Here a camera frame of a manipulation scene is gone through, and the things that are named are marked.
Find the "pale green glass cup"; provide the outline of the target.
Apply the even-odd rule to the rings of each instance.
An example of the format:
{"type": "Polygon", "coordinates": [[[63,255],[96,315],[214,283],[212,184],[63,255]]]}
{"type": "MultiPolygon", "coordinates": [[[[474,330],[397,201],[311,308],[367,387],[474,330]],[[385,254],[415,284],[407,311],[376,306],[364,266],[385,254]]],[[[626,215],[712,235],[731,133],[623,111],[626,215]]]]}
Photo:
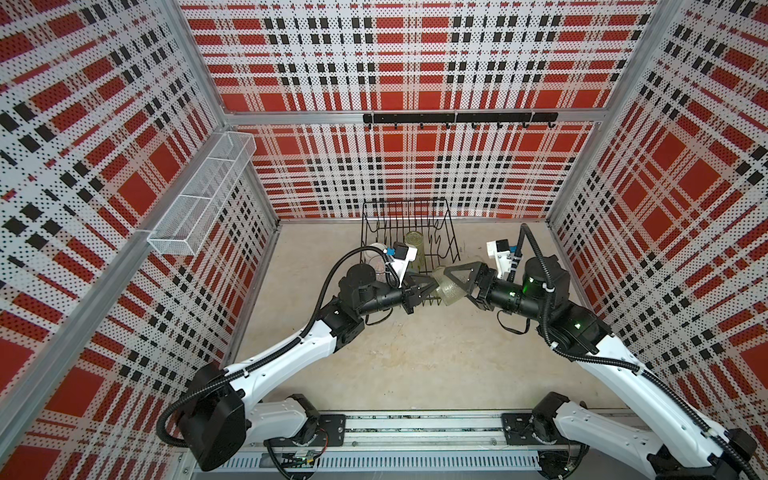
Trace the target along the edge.
{"type": "Polygon", "coordinates": [[[437,283],[435,295],[441,301],[442,305],[453,305],[467,296],[467,291],[449,278],[445,273],[445,268],[443,266],[437,267],[432,272],[432,278],[437,283]]]}

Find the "black wire dish rack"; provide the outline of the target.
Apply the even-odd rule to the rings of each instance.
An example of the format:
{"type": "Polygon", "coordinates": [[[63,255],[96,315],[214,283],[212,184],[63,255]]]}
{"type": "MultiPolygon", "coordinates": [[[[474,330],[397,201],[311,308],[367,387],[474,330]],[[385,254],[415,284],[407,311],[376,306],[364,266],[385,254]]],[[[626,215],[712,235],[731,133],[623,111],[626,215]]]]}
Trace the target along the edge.
{"type": "Polygon", "coordinates": [[[366,200],[362,210],[361,243],[393,249],[404,243],[416,249],[409,273],[431,274],[461,260],[452,212],[444,197],[411,200],[366,200]]]}

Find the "green patterned glass cup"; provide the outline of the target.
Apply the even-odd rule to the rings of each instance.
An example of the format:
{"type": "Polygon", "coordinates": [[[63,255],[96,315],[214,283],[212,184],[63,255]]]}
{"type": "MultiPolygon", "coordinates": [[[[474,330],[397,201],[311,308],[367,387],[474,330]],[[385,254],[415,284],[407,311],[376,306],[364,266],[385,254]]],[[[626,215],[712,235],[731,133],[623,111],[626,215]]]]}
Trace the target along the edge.
{"type": "Polygon", "coordinates": [[[416,273],[427,272],[427,262],[425,254],[424,235],[415,230],[411,230],[405,235],[405,243],[409,249],[413,249],[413,259],[409,263],[409,270],[416,273]]]}

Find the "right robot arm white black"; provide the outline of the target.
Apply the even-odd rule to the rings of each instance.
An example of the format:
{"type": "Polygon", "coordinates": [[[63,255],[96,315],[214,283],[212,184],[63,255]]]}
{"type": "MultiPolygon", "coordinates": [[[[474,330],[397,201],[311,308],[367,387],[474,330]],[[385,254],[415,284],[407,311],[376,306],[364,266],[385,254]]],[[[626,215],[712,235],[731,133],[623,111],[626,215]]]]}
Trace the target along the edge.
{"type": "Polygon", "coordinates": [[[534,410],[541,441],[560,436],[581,443],[650,479],[757,478],[750,463],[755,439],[678,396],[592,311],[570,301],[570,276],[556,257],[529,259],[519,284],[483,262],[442,267],[435,277],[446,303],[466,297],[481,310],[537,321],[538,334],[555,354],[600,380],[647,427],[631,428],[550,393],[534,410]]]}

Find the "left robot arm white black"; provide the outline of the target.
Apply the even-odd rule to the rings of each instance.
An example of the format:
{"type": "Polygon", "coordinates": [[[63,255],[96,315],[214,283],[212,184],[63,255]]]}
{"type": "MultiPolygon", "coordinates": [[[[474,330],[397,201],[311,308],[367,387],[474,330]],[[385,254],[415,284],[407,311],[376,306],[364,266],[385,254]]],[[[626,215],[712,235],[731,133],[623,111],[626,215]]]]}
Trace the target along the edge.
{"type": "Polygon", "coordinates": [[[265,397],[309,365],[350,344],[375,312],[412,312],[438,287],[429,275],[405,274],[394,286],[377,279],[368,264],[352,266],[339,292],[296,333],[266,351],[225,368],[200,368],[180,399],[160,414],[156,435],[165,444],[189,449],[204,471],[232,458],[246,443],[272,448],[278,441],[328,444],[321,416],[302,394],[280,402],[265,397]]]}

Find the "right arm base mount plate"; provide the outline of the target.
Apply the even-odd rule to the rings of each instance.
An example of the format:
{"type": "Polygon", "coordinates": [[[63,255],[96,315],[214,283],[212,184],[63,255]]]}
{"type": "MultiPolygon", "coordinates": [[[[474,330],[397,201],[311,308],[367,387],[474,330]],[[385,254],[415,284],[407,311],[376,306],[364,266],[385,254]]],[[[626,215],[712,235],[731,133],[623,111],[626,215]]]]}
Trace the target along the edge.
{"type": "Polygon", "coordinates": [[[550,434],[546,439],[542,439],[534,429],[535,422],[532,420],[532,413],[524,412],[505,412],[501,414],[502,433],[508,446],[555,446],[556,448],[566,448],[578,446],[574,442],[561,436],[558,432],[550,434]]]}

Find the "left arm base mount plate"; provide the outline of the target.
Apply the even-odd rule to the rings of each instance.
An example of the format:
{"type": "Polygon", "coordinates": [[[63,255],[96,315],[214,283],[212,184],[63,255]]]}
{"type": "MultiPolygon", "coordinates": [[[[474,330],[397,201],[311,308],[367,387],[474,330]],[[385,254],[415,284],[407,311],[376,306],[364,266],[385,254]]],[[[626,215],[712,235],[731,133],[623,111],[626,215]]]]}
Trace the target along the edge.
{"type": "Polygon", "coordinates": [[[310,415],[293,437],[270,440],[273,447],[339,447],[344,443],[347,417],[344,414],[310,415]]]}

